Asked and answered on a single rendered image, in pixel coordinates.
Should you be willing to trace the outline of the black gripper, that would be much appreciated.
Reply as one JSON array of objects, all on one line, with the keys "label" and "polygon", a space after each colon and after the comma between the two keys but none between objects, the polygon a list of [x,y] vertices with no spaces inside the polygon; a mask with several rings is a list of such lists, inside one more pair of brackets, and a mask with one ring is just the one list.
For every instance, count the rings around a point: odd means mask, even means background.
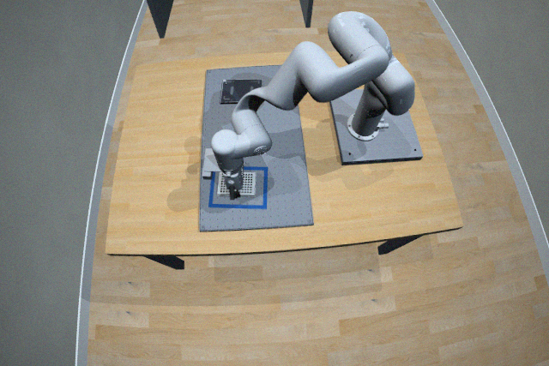
[{"label": "black gripper", "polygon": [[[230,191],[230,200],[240,197],[239,190],[243,188],[243,178],[244,178],[244,165],[240,171],[231,175],[230,178],[226,177],[226,174],[223,172],[223,177],[227,189]],[[234,188],[235,187],[235,188]],[[236,191],[234,191],[236,189]],[[234,195],[235,192],[235,195]],[[237,197],[236,197],[237,196]]]}]

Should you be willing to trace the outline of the blue tape outline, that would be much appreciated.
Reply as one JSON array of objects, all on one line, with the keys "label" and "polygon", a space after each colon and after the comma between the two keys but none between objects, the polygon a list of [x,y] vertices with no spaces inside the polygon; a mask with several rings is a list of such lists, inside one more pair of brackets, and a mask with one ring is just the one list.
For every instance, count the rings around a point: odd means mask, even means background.
[{"label": "blue tape outline", "polygon": [[263,206],[261,206],[261,205],[213,204],[214,179],[215,179],[215,172],[213,172],[213,176],[212,176],[212,180],[211,180],[211,185],[210,185],[210,194],[209,194],[209,203],[208,203],[208,207],[267,209],[268,167],[244,166],[244,170],[258,170],[258,171],[264,171],[264,180],[263,180]]}]

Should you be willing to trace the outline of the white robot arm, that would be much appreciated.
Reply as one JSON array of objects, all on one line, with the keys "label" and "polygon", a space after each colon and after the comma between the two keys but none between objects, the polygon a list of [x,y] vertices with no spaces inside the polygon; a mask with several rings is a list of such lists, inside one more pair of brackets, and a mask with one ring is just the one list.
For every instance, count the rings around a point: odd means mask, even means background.
[{"label": "white robot arm", "polygon": [[380,123],[386,110],[400,116],[412,107],[413,77],[394,57],[387,34],[375,20],[360,12],[342,12],[330,20],[328,35],[348,65],[339,68],[313,42],[298,44],[266,87],[248,92],[238,102],[231,116],[236,133],[223,129],[214,134],[212,148],[205,150],[203,179],[212,180],[213,171],[231,177],[243,167],[244,157],[265,154],[272,147],[256,113],[265,99],[290,111],[307,91],[316,102],[326,103],[365,85],[356,112],[347,120],[349,133],[360,141],[371,141],[381,128],[389,127]]}]

